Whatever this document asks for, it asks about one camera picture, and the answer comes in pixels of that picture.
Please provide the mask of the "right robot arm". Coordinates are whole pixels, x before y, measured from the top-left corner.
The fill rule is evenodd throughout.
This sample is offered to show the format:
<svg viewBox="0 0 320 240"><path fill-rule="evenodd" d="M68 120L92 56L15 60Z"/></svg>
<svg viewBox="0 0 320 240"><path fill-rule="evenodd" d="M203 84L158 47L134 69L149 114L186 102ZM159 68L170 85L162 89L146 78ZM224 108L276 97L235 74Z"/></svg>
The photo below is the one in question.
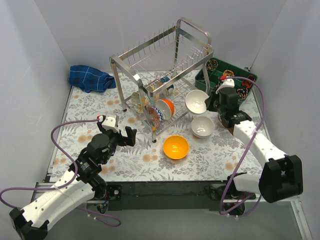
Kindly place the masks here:
<svg viewBox="0 0 320 240"><path fill-rule="evenodd" d="M237 199L248 192L274 203L303 193L301 159L278 149L257 131L250 116L240 110L236 89L222 87L213 91L205 104L208 111L218 113L222 125L248 148L262 167L260 175L237 173L229 177L226 192L230 198Z"/></svg>

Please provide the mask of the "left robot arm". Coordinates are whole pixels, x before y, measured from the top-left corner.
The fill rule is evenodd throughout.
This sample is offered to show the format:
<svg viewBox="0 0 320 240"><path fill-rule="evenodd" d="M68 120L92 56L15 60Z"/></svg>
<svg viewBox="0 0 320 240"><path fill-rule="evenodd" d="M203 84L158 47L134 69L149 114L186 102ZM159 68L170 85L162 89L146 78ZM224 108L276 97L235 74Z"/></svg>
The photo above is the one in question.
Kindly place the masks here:
<svg viewBox="0 0 320 240"><path fill-rule="evenodd" d="M13 228L22 240L43 240L48 231L65 215L84 202L104 199L107 183L100 177L102 166L118 146L133 147L136 129L125 127L126 135L114 123L97 123L99 134L83 148L62 177L30 204L14 207L10 213Z"/></svg>

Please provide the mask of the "orange and white bowl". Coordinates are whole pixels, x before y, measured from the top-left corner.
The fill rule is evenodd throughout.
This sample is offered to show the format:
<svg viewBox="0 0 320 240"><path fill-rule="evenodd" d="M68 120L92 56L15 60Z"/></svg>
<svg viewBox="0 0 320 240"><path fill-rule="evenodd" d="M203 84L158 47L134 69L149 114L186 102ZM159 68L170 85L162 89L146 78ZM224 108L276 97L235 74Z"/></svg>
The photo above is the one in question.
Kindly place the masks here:
<svg viewBox="0 0 320 240"><path fill-rule="evenodd" d="M164 120L169 120L174 115L175 106L168 99L158 99L155 103L155 107L158 108L162 114Z"/></svg>

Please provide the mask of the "plain white ribbed bowl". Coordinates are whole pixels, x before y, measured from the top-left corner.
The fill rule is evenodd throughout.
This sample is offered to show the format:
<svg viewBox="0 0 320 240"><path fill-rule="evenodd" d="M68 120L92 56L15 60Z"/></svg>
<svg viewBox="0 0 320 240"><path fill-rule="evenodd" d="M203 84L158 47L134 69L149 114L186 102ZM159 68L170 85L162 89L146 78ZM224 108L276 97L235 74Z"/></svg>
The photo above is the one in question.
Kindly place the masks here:
<svg viewBox="0 0 320 240"><path fill-rule="evenodd" d="M198 116L191 122L191 131L198 138L207 138L213 134L215 124L206 116Z"/></svg>

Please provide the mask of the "yellow bowl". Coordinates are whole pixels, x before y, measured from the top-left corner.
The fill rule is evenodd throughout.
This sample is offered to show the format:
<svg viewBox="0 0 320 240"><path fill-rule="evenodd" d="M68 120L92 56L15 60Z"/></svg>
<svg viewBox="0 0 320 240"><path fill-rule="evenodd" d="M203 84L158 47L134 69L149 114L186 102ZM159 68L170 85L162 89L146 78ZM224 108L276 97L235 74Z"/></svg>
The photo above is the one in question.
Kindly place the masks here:
<svg viewBox="0 0 320 240"><path fill-rule="evenodd" d="M180 160L189 152L188 141L180 135L169 136L163 143L164 154L172 160Z"/></svg>

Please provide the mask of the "white grey-rimmed bowl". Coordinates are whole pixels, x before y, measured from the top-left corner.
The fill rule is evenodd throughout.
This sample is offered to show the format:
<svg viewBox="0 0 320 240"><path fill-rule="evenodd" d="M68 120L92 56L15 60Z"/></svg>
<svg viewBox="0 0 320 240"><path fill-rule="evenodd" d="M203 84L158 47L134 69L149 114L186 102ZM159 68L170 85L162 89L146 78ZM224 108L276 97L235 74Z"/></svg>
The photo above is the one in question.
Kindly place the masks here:
<svg viewBox="0 0 320 240"><path fill-rule="evenodd" d="M193 114L203 114L207 111L205 100L209 96L200 89L191 90L185 97L185 105Z"/></svg>

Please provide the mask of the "blue zigzag patterned bowl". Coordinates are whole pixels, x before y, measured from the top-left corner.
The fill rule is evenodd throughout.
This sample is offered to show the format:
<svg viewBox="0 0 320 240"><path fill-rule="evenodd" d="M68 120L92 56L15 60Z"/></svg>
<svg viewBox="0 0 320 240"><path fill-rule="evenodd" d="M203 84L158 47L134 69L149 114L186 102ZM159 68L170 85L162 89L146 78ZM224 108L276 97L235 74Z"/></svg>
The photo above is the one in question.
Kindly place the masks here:
<svg viewBox="0 0 320 240"><path fill-rule="evenodd" d="M164 120L164 116L163 116L163 113L161 112L161 110L155 106L153 107L150 107L149 108L149 113L152 117L152 120L154 122L159 122L159 123L162 123L163 120Z"/></svg>

